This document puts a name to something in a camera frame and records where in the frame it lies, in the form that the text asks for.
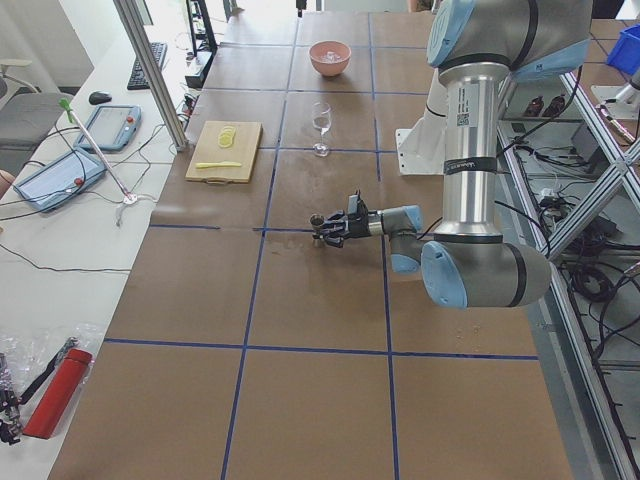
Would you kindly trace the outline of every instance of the yellow knife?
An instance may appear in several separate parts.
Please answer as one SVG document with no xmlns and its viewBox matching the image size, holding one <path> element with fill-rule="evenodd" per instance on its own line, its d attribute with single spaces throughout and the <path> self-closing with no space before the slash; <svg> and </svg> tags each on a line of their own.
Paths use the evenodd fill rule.
<svg viewBox="0 0 640 480">
<path fill-rule="evenodd" d="M 196 163 L 196 168 L 241 167 L 239 162 L 204 162 Z"/>
</svg>

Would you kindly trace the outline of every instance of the office chair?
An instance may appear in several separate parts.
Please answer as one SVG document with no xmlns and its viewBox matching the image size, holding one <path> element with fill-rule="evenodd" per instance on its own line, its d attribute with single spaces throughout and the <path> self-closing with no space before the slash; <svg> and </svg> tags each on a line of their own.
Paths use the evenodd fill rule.
<svg viewBox="0 0 640 480">
<path fill-rule="evenodd" d="M 29 82 L 9 76 L 9 67 L 26 67 L 29 60 L 0 59 L 0 98 L 8 91 L 7 80 L 29 89 L 15 95 L 0 109 L 0 169 L 18 175 L 38 145 L 63 113 L 58 105 L 65 93 L 41 93 Z"/>
</svg>

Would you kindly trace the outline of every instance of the black keyboard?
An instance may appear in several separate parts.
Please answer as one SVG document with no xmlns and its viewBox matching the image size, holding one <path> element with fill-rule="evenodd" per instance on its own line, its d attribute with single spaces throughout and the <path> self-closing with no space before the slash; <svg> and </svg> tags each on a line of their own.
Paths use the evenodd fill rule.
<svg viewBox="0 0 640 480">
<path fill-rule="evenodd" d="M 162 68 L 164 57 L 167 55 L 167 44 L 163 42 L 151 42 L 151 51 L 156 58 L 158 66 Z M 131 68 L 131 77 L 129 77 L 129 83 L 127 83 L 127 90 L 145 90 L 148 88 L 150 88 L 149 82 L 144 76 L 140 60 L 136 58 L 136 61 L 133 62 L 133 68 Z"/>
</svg>

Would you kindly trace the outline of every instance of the cutting board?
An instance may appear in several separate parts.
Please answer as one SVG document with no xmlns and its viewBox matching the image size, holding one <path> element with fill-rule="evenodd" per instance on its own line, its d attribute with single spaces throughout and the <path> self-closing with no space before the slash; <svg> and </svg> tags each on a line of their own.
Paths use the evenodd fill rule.
<svg viewBox="0 0 640 480">
<path fill-rule="evenodd" d="M 218 146 L 220 131 L 232 126 L 236 129 L 233 145 Z M 256 158 L 262 124 L 260 122 L 205 122 L 185 178 L 192 182 L 248 183 Z M 238 162 L 240 167 L 196 168 L 197 163 Z"/>
</svg>

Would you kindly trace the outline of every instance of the blue bin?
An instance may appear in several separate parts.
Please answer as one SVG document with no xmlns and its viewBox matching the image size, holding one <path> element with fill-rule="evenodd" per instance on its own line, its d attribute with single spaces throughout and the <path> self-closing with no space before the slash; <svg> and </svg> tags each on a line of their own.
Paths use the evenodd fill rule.
<svg viewBox="0 0 640 480">
<path fill-rule="evenodd" d="M 620 32 L 618 43 L 607 57 L 607 64 L 629 75 L 640 68 L 640 24 Z"/>
</svg>

